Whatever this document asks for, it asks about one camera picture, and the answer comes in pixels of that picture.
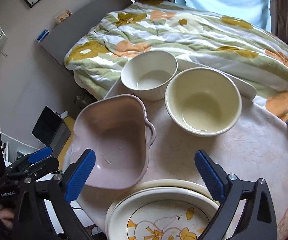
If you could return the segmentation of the person's left hand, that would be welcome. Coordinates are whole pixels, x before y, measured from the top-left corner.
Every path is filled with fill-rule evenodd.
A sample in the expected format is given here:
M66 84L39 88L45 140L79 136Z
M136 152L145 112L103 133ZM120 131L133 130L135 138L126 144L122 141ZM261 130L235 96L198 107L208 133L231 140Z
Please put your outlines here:
M6 228L13 229L14 210L0 206L0 220Z

